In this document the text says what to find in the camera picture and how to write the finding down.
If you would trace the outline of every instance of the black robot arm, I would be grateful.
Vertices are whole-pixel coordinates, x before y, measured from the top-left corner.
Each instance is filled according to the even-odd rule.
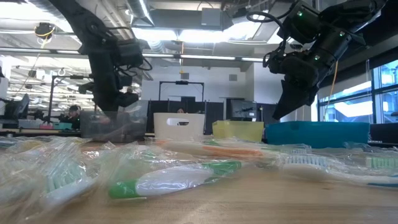
[[[352,41],[365,44],[357,31],[374,21],[388,0],[352,0],[319,12],[303,1],[292,4],[283,24],[282,17],[265,12],[250,12],[253,22],[275,21],[280,26],[278,35],[283,38],[279,47],[264,56],[263,67],[272,73],[284,74],[282,96],[273,117],[280,119],[303,105],[311,105],[319,84],[333,73],[336,62],[343,56]],[[271,20],[255,20],[253,15]],[[301,44],[313,42],[303,52],[285,53],[286,40],[293,38]]]
[[[141,66],[144,61],[138,40],[118,40],[101,19],[75,0],[49,1],[63,14],[82,42],[79,53],[87,55],[90,61],[95,103],[103,111],[117,111],[119,106],[135,102],[136,97],[120,90],[132,83],[126,71]]]

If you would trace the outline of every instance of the wooden table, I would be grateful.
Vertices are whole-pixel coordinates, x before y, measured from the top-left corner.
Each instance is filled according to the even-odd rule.
[[[260,168],[238,175],[147,200],[105,205],[92,197],[47,223],[398,223],[398,190],[292,180]]]

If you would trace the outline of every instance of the computer monitor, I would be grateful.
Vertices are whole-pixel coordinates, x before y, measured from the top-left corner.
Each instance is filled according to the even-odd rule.
[[[231,119],[234,121],[255,121],[257,118],[257,103],[231,100],[231,114]]]

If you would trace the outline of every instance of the blue plastic bin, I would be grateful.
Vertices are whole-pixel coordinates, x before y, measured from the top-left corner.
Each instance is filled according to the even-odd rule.
[[[56,130],[72,130],[72,124],[71,123],[53,123],[54,129]]]
[[[344,142],[368,143],[369,123],[290,121],[266,127],[269,144],[307,144],[315,149],[344,147]]]

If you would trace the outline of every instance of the yellow plastic bin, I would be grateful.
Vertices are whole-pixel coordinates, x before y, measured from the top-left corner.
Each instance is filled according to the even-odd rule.
[[[213,123],[215,138],[238,138],[261,142],[264,122],[216,121]]]

